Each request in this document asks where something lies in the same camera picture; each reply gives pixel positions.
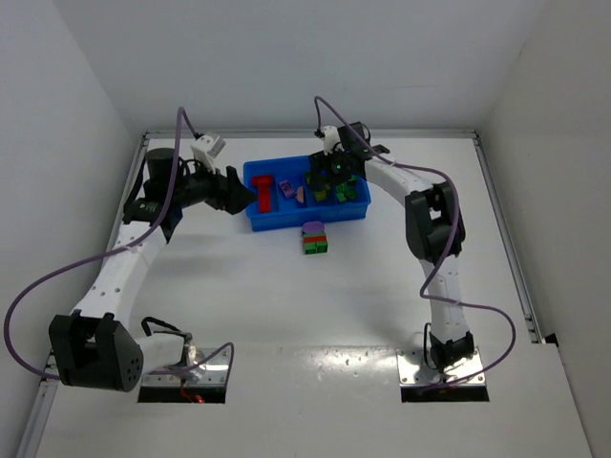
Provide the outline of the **purple printed lego brick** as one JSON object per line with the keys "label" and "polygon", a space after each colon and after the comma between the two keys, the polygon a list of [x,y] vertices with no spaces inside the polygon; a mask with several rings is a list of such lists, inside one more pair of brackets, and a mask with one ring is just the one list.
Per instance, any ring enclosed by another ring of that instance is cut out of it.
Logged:
{"label": "purple printed lego brick", "polygon": [[279,187],[286,198],[293,198],[295,196],[295,190],[289,180],[280,181]]}

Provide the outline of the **purple round lego brick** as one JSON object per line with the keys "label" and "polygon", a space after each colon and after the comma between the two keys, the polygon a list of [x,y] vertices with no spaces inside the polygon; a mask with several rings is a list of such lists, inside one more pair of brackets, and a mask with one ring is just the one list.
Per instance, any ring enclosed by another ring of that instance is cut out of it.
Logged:
{"label": "purple round lego brick", "polygon": [[304,235],[322,234],[325,232],[325,225],[320,221],[309,221],[303,224],[302,233]]}

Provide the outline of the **green red striped lego stack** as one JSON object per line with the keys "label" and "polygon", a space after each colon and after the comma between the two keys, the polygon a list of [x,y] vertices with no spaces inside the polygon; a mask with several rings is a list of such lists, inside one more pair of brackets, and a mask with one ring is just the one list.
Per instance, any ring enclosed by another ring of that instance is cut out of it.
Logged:
{"label": "green red striped lego stack", "polygon": [[325,233],[304,233],[303,250],[305,255],[321,254],[328,251],[328,240]]}

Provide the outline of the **red curved lego brick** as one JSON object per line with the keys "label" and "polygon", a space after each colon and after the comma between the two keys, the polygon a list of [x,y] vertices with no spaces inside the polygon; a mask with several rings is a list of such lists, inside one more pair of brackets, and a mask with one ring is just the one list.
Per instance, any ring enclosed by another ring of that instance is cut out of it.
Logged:
{"label": "red curved lego brick", "polygon": [[252,177],[252,185],[257,189],[262,187],[270,187],[274,183],[274,177],[272,175],[263,175]]}

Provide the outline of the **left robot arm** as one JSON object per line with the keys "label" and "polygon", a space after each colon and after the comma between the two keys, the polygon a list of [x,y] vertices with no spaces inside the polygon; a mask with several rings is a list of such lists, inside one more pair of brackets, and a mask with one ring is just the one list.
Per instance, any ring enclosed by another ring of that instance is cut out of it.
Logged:
{"label": "left robot arm", "polygon": [[257,199],[234,167],[220,171],[198,159],[190,163],[193,171],[172,148],[145,154],[123,206],[113,255],[73,311],[55,316],[49,326],[63,385],[129,392],[144,376],[201,381],[209,358],[198,352],[190,333],[151,317],[142,321],[144,337],[129,332],[138,291],[184,209],[205,203],[237,215]]}

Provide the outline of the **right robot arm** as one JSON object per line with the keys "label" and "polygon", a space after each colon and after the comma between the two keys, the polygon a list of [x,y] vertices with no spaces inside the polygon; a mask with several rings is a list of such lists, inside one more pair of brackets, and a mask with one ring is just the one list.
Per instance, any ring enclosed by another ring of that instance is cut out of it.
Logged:
{"label": "right robot arm", "polygon": [[460,211],[451,185],[446,181],[434,183],[382,158],[389,150],[372,146],[364,138],[361,123],[340,128],[326,125],[317,128],[315,135],[323,141],[323,150],[309,157],[309,184],[314,190],[361,177],[393,197],[405,211],[407,245],[426,276],[421,296],[431,304],[425,363],[443,373],[471,357],[474,338],[459,304],[457,279],[465,231],[461,221],[453,227],[453,218]]}

